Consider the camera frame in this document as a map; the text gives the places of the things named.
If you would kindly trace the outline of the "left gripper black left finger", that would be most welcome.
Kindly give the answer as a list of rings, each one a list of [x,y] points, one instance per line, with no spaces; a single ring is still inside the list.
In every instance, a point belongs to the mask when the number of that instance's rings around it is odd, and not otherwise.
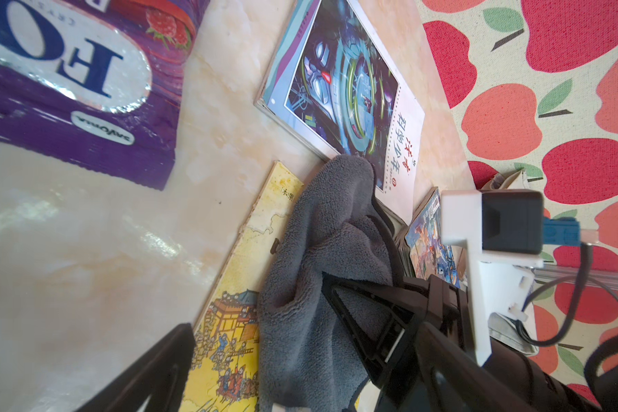
[[[195,347],[192,325],[178,324],[79,410],[179,410]]]

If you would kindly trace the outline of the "blue robot sunflower magazine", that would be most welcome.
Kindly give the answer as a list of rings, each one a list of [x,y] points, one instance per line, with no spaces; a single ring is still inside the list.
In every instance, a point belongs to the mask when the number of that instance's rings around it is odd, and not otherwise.
[[[405,247],[411,276],[428,279],[431,276],[466,290],[465,273],[458,271],[458,259],[450,245],[441,240],[441,207],[439,188],[434,186],[415,211],[407,231],[400,237]]]

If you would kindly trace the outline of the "grey green microfibre cloth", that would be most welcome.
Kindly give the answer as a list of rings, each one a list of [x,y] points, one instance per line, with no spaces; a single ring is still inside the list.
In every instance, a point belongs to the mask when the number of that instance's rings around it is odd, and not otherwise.
[[[388,315],[339,278],[395,286],[403,267],[375,195],[372,165],[337,156],[304,187],[259,294],[259,407],[350,411],[367,383],[344,308],[371,339]]]

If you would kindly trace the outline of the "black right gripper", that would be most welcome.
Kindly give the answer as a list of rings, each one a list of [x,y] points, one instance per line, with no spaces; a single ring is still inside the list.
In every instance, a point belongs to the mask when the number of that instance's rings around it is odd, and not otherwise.
[[[413,349],[422,321],[474,359],[468,295],[437,277],[405,277],[399,286],[323,274],[322,293],[345,327],[369,379],[380,389],[409,389],[418,378]]]

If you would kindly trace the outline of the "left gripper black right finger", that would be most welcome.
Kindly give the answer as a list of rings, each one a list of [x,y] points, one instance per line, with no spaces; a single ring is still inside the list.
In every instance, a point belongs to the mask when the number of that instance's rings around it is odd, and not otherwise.
[[[432,411],[532,411],[432,324],[418,328],[415,352]]]

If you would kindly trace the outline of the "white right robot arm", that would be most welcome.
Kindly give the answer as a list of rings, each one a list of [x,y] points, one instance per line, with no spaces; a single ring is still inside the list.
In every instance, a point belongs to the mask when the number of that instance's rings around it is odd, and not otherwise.
[[[565,343],[474,355],[465,291],[437,277],[399,286],[325,275],[323,295],[362,361],[378,411],[618,411],[618,323],[591,312]]]

